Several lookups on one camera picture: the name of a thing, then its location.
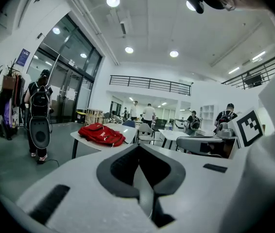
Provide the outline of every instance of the metal railing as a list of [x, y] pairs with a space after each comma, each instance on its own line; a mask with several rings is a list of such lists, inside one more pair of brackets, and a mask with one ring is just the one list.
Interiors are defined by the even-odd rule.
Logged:
[[191, 86], [188, 84], [143, 77], [111, 75], [109, 84], [175, 92], [188, 96], [191, 94]]
[[275, 57], [222, 84], [249, 89], [267, 83], [275, 76]]

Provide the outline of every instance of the camera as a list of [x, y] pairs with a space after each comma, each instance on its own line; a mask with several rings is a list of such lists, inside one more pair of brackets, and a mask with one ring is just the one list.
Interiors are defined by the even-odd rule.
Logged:
[[202, 14], [205, 10], [203, 5], [203, 0], [187, 0], [197, 11], [197, 13]]

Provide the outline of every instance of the trash bin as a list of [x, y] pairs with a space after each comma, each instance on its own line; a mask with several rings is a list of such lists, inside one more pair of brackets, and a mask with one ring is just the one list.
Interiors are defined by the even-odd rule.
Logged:
[[85, 123], [86, 114], [80, 111], [77, 112], [77, 122], [78, 123]]

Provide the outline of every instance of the red backpack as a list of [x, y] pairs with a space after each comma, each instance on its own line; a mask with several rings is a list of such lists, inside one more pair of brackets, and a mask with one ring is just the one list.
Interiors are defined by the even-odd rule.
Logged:
[[95, 143], [104, 145], [111, 145], [112, 147], [121, 145], [126, 139], [118, 131], [114, 131], [111, 128], [98, 122], [81, 127], [78, 133], [87, 141], [93, 141]]

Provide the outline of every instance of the white shirt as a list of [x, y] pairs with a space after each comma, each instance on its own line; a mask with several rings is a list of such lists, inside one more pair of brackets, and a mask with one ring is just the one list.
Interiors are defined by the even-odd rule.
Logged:
[[131, 107], [130, 117], [137, 117], [137, 107], [136, 106], [133, 106], [133, 108]]
[[147, 106], [143, 110], [144, 115], [144, 120], [147, 121], [152, 121], [153, 120], [153, 115], [155, 114], [155, 109], [151, 106]]

